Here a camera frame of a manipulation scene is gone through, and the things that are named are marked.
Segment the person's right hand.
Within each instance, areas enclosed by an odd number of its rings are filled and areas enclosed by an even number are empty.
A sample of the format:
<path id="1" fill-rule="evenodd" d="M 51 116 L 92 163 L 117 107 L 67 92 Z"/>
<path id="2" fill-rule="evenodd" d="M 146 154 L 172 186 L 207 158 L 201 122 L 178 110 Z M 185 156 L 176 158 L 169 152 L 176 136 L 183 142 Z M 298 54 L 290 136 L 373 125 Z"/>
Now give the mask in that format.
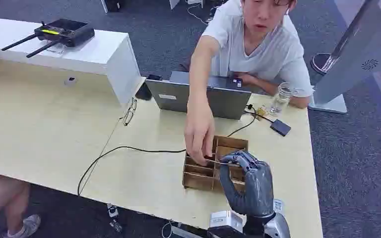
<path id="1" fill-rule="evenodd" d="M 212 156 L 214 118 L 208 104 L 188 108 L 184 131 L 186 152 L 199 165 L 207 165 L 205 156 Z"/>

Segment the person's left hand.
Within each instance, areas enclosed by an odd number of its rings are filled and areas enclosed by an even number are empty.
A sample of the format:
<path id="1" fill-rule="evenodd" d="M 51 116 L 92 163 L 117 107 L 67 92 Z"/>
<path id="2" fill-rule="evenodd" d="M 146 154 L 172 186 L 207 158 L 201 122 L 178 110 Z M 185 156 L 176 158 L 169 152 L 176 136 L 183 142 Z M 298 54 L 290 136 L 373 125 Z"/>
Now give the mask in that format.
<path id="1" fill-rule="evenodd" d="M 248 73 L 234 72 L 233 77 L 244 85 L 257 86 L 258 79 Z"/>

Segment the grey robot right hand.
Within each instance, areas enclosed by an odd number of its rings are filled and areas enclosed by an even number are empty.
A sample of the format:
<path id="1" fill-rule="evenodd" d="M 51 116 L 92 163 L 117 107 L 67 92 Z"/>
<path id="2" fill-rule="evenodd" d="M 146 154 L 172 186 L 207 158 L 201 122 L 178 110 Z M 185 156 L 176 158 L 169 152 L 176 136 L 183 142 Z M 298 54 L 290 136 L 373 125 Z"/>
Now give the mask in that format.
<path id="1" fill-rule="evenodd" d="M 273 179 L 270 166 L 251 153 L 235 151 L 220 159 L 220 182 L 233 211 L 250 217 L 268 217 L 273 210 Z M 230 164 L 239 164 L 245 175 L 245 191 L 235 188 L 230 176 Z"/>

